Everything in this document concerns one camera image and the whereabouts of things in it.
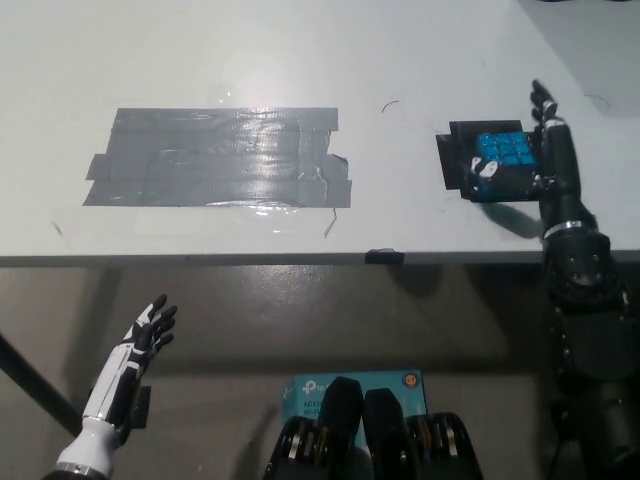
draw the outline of black cable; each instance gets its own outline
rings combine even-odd
[[[547,469],[546,480],[551,480],[553,474],[555,472],[556,466],[558,465],[558,459],[560,458],[560,453],[562,452],[562,446],[564,442],[562,440],[558,440],[558,444],[556,445],[556,451],[553,452],[553,457],[551,458],[551,463],[549,463],[549,468]]]

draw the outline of white table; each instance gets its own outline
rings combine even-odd
[[[531,128],[533,78],[573,129],[585,203],[639,259],[639,25],[637,1],[5,0],[0,264],[535,261],[539,239],[445,190],[434,137]],[[83,207],[119,107],[337,107],[351,208],[325,238],[331,209]]]

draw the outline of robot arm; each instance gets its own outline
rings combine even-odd
[[[111,478],[113,452],[131,432],[140,379],[160,349],[173,340],[175,306],[161,311],[161,295],[136,319],[105,363],[83,413],[82,432],[58,458],[46,480]]]
[[[564,431],[588,478],[636,478],[640,468],[640,339],[610,241],[581,201],[577,156],[558,105],[539,83],[531,100],[541,163],[547,315]]]

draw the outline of white robotic hand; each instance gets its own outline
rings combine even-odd
[[[178,311],[172,306],[161,312],[167,296],[161,295],[133,323],[117,345],[96,382],[83,417],[92,417],[113,425],[126,442],[131,411],[140,386],[140,378],[160,349],[173,340],[167,333],[175,325]]]
[[[140,379],[173,340],[168,332],[178,309],[162,311],[166,303],[167,296],[161,295],[149,305],[109,355],[84,409],[82,432],[58,458],[58,471],[111,478],[111,454],[129,438]]]

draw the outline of gray floor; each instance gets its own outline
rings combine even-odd
[[[536,267],[218,267],[0,272],[2,332],[65,395],[161,292],[176,341],[148,374],[149,426],[120,479],[260,477],[291,373],[421,368],[432,411],[466,422],[488,479],[549,460]],[[1,478],[39,478],[67,434],[0,375]]]

